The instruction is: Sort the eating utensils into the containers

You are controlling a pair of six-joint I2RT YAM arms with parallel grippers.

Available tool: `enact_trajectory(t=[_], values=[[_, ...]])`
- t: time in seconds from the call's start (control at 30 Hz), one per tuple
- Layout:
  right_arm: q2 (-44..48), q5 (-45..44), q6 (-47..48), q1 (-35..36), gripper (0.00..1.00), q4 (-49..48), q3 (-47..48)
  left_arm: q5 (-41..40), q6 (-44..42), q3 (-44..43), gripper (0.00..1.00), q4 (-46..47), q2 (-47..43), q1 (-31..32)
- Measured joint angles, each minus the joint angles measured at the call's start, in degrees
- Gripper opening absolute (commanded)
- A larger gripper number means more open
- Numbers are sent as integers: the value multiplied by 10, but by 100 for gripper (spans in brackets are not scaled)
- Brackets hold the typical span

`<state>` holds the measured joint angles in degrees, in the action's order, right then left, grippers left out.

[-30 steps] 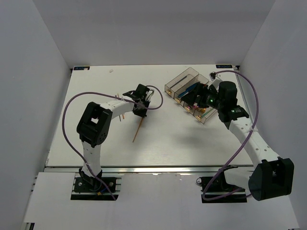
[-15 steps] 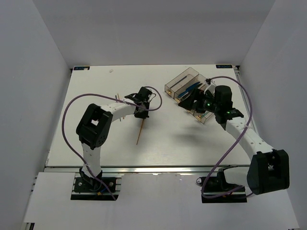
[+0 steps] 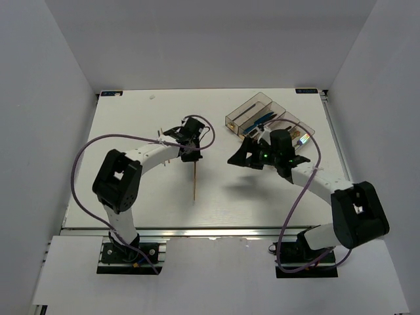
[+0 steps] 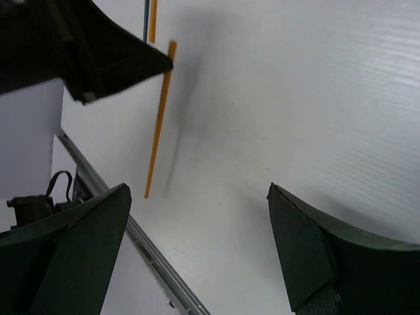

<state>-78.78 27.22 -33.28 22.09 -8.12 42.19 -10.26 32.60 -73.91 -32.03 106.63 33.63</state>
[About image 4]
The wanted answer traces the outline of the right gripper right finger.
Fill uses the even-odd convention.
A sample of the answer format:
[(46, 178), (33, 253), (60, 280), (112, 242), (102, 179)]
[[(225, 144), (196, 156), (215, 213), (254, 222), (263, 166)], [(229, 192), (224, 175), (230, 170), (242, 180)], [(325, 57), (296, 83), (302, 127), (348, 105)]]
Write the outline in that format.
[(357, 228), (277, 184), (267, 200), (294, 313), (419, 313), (417, 244)]

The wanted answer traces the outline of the dark chopstick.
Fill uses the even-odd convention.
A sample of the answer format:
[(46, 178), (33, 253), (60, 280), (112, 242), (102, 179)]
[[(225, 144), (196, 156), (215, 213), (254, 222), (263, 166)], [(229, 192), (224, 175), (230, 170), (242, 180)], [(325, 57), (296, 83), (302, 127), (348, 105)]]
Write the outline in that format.
[(149, 12), (150, 12), (150, 0), (144, 0), (143, 34), (142, 34), (142, 38), (144, 42), (147, 42), (147, 38), (148, 38)]

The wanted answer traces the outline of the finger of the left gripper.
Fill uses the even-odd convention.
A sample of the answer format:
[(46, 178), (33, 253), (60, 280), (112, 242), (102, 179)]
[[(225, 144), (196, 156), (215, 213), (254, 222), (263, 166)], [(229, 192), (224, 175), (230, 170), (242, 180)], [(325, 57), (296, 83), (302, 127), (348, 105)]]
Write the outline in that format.
[(82, 104), (173, 69), (93, 1), (1, 2), (1, 93), (61, 79)]

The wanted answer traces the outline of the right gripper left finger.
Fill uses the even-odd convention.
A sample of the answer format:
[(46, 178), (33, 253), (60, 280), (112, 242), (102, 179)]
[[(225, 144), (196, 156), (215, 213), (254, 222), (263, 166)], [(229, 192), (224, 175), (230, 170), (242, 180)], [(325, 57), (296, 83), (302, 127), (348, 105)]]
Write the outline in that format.
[(120, 184), (1, 233), (1, 313), (100, 314), (130, 208)]

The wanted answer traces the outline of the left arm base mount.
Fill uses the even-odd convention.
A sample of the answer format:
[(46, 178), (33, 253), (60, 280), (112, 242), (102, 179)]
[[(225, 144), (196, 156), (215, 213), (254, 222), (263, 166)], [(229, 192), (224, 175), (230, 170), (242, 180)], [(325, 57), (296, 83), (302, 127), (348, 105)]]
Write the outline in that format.
[[(66, 202), (54, 203), (51, 193), (61, 174), (65, 174), (68, 178), (65, 193)], [(72, 174), (69, 171), (59, 171), (52, 176), (45, 195), (15, 197), (7, 200), (7, 207), (14, 209), (16, 217), (16, 224), (11, 226), (11, 229), (31, 224), (82, 204), (82, 199), (70, 199), (70, 188), (73, 181)]]

